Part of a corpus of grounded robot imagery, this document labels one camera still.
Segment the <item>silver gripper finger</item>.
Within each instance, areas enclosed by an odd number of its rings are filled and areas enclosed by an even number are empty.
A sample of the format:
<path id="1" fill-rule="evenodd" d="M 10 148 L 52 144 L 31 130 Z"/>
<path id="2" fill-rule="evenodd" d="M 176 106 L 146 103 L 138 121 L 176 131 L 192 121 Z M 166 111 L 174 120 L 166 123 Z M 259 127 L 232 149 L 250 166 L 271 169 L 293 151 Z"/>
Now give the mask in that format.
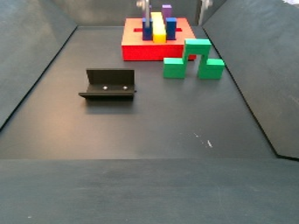
<path id="1" fill-rule="evenodd" d="M 138 0 L 136 6 L 143 10 L 144 18 L 150 19 L 151 16 L 151 1 L 150 0 Z"/>
<path id="2" fill-rule="evenodd" d="M 203 25 L 211 16 L 212 4 L 214 4 L 214 0 L 200 0 L 199 25 Z"/>

